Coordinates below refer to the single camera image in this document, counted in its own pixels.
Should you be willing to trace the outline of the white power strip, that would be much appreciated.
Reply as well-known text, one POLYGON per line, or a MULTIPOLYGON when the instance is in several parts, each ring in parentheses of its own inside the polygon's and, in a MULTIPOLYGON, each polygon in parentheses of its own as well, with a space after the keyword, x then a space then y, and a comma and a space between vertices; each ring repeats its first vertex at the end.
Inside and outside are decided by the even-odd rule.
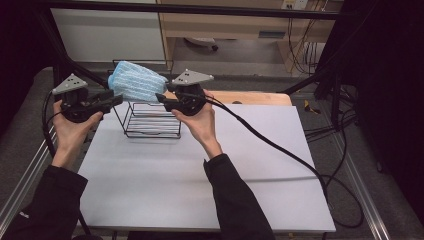
POLYGON ((304 10, 308 0, 283 0, 281 8, 287 10, 304 10))

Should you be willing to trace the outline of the person's left hand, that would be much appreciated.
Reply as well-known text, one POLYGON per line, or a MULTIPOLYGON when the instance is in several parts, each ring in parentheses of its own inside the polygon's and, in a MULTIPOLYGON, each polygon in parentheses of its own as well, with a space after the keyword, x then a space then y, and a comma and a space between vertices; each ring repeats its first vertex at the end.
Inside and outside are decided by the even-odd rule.
POLYGON ((58 138, 58 147, 52 164, 56 167, 68 168, 78 157, 89 130, 103 117, 102 112, 94 113, 87 121, 74 123, 61 113, 62 101, 53 104, 53 125, 58 138))

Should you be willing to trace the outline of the white cabinet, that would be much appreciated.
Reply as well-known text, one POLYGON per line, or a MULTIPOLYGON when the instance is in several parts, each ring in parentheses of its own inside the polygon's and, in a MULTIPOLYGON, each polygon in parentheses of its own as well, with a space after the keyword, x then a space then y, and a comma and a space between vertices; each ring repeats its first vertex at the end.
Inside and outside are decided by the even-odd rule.
POLYGON ((74 61, 165 59, 157 13, 52 9, 52 14, 74 61))

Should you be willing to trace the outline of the aluminium rail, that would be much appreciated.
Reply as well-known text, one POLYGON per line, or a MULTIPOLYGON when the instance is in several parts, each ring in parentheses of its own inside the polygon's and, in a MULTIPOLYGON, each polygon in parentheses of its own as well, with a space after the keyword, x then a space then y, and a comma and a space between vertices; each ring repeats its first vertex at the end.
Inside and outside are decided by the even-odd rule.
POLYGON ((390 240, 390 234, 382 220, 377 207, 371 197, 368 188, 361 177, 357 167, 354 164, 346 144, 343 141, 341 133, 334 134, 334 142, 336 143, 341 154, 345 154, 345 172, 351 182, 353 190, 363 208, 363 213, 367 224, 372 232, 375 240, 390 240))
POLYGON ((32 187, 37 176, 43 171, 44 165, 51 159, 46 141, 38 148, 27 169, 20 178, 11 196, 0 211, 0 235, 7 229, 32 187))

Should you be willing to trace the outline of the black metal frame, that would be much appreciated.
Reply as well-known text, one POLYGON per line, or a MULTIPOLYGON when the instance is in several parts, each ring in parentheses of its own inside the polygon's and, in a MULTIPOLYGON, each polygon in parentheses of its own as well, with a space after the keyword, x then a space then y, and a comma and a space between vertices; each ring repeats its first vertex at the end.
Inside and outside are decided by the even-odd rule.
POLYGON ((60 34, 53 27, 46 14, 51 8, 71 9, 71 10, 94 10, 110 12, 142 12, 142 13, 165 13, 165 14, 191 14, 191 15, 215 15, 215 16, 242 16, 242 17, 263 17, 263 18, 285 18, 285 19, 318 19, 318 20, 351 20, 356 15, 355 11, 350 12, 318 12, 307 10, 272 10, 265 8, 246 7, 224 7, 224 6, 201 6, 201 5, 181 5, 181 4, 156 4, 156 3, 129 3, 129 2, 105 2, 105 1, 73 1, 73 0, 38 0, 33 5, 34 15, 47 36, 54 57, 60 67, 65 67, 76 72, 79 76, 98 83, 108 89, 105 80, 90 70, 75 62, 65 50, 60 39, 60 34))

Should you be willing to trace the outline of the person's right hand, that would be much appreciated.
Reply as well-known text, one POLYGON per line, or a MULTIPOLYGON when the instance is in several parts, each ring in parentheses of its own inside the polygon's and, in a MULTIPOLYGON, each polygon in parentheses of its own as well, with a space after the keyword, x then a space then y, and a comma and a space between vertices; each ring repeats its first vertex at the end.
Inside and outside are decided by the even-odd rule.
POLYGON ((171 113, 189 128, 192 136, 203 147, 209 159, 223 153, 216 137, 215 111, 210 103, 206 103, 193 116, 186 116, 178 110, 172 110, 171 113))

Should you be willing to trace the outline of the office chair base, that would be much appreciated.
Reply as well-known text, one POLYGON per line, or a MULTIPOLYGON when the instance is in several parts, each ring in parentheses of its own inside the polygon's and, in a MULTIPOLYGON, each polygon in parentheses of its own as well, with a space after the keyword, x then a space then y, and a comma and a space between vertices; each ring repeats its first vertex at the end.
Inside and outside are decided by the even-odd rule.
POLYGON ((216 44, 216 41, 213 38, 189 38, 187 37, 186 40, 192 44, 209 47, 213 51, 217 51, 219 47, 216 44))

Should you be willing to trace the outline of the wooden board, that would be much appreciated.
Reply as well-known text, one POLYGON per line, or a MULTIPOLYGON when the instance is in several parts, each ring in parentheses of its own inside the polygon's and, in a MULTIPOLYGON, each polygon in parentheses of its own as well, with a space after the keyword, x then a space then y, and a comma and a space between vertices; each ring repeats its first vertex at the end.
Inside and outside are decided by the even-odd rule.
MULTIPOLYGON (((210 101, 215 99, 218 103, 232 104, 238 102, 249 105, 282 105, 290 106, 291 100, 286 94, 279 93, 263 93, 263 92, 241 92, 241 91, 210 91, 212 97, 210 101)), ((169 99, 177 100, 174 93, 166 91, 163 93, 169 99)))

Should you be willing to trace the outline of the wooden desk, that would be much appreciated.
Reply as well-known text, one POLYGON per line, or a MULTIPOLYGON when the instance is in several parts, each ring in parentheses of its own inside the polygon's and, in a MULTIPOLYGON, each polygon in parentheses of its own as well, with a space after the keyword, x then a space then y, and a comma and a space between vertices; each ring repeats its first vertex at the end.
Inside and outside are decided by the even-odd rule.
MULTIPOLYGON (((282 9, 283 0, 156 0, 159 4, 224 6, 282 9)), ((308 0, 304 10, 338 12, 343 0, 308 0)), ((277 43, 281 58, 289 73, 307 69, 303 62, 304 46, 308 42, 325 43, 333 28, 332 20, 285 19, 242 16, 191 14, 159 15, 166 58, 173 58, 171 42, 177 38, 265 39, 277 43)))

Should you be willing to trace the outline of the yellow black tape strip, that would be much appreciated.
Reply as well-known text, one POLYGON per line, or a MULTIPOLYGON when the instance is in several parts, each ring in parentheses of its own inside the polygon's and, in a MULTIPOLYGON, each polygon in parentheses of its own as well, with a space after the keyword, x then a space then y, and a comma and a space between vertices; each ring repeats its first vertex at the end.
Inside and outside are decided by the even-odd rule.
POLYGON ((308 100, 304 100, 304 111, 312 112, 314 114, 321 114, 319 109, 312 108, 308 100))

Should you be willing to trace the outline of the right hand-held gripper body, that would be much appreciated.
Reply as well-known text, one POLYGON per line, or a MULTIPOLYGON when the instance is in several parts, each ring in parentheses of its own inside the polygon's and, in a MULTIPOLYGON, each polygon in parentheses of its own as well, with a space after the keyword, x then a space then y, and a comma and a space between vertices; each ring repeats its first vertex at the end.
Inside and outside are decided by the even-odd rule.
POLYGON ((186 116, 196 115, 206 103, 201 83, 213 79, 213 75, 189 69, 186 69, 178 77, 173 79, 171 83, 176 86, 174 94, 178 101, 178 107, 176 109, 186 116))

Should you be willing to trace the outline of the black wire rack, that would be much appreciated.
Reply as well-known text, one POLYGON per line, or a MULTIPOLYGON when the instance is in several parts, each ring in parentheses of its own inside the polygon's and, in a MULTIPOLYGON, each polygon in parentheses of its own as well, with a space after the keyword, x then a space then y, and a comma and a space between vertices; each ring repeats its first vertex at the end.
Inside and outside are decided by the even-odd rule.
POLYGON ((181 123, 161 103, 130 102, 123 99, 113 108, 128 138, 181 137, 181 123))

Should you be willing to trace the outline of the white board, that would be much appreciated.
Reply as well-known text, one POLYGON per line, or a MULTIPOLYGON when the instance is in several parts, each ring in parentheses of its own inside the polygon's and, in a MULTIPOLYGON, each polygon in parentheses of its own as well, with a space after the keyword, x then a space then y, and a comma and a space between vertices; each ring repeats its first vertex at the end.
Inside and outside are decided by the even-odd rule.
MULTIPOLYGON (((219 142, 271 227, 335 229, 299 115, 293 106, 231 104, 216 112, 219 142)), ((128 138, 115 112, 100 123, 79 169, 88 180, 81 211, 93 228, 218 229, 206 154, 188 129, 179 139, 128 138)))

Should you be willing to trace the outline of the blue striped cloth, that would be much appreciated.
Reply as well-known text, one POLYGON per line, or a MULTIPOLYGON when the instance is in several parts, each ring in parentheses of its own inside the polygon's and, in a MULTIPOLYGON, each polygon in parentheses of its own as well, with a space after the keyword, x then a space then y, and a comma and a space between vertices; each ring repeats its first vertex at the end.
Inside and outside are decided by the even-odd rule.
POLYGON ((156 94, 167 91, 167 79, 146 67, 120 61, 108 77, 108 86, 130 101, 157 102, 156 94))

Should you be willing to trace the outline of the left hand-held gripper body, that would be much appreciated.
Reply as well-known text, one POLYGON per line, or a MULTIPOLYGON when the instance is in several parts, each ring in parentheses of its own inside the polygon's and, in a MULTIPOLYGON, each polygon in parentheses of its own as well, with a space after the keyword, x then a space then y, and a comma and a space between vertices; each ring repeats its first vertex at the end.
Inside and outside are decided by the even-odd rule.
POLYGON ((89 99, 88 83, 74 74, 66 77, 52 90, 62 100, 60 109, 65 118, 73 123, 83 123, 100 110, 89 99))

